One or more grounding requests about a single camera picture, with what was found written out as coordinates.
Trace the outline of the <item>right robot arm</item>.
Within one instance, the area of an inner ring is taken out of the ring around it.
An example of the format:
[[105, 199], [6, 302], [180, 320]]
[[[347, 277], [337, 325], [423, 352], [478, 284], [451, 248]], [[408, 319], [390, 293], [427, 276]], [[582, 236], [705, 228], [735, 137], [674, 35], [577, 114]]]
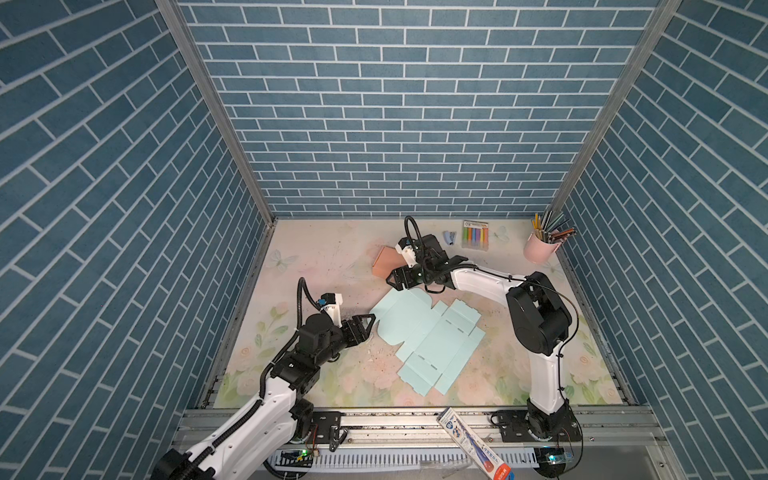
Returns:
[[[478, 266], [464, 256], [448, 256], [437, 237], [424, 236], [411, 216], [404, 220], [404, 232], [395, 250], [406, 264], [393, 269], [386, 283], [398, 291], [420, 286], [429, 294], [464, 291], [506, 306], [515, 338], [529, 352], [529, 432], [540, 441], [553, 438], [572, 413], [560, 368], [573, 322], [563, 296], [541, 272], [516, 277]], [[434, 291], [431, 285], [439, 288]]]

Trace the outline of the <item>light blue cardboard box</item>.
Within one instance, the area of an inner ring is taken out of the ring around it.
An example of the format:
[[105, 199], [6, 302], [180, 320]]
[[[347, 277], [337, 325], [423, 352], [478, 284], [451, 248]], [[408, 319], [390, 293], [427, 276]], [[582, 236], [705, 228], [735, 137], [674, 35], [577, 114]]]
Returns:
[[418, 289], [389, 291], [371, 313], [378, 336], [398, 348], [398, 376], [421, 396], [447, 394], [485, 336], [480, 312], [461, 300], [433, 303]]

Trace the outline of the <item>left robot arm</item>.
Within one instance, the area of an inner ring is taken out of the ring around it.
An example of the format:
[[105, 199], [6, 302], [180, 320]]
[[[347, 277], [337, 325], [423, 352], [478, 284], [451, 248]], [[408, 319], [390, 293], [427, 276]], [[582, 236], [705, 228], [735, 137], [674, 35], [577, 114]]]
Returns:
[[247, 479], [277, 449], [306, 438], [314, 405], [305, 396], [321, 367], [366, 342], [376, 316], [342, 318], [341, 296], [327, 293], [315, 300], [304, 278], [297, 282], [296, 302], [295, 331], [259, 375], [256, 395], [187, 451], [164, 454], [153, 479]]

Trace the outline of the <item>pink cardboard box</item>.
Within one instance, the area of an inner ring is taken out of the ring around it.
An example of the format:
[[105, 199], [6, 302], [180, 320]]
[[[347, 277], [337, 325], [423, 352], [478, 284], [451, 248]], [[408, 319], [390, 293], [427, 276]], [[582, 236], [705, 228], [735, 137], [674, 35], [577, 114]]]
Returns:
[[393, 270], [406, 265], [403, 256], [395, 248], [384, 246], [374, 260], [372, 274], [386, 280]]

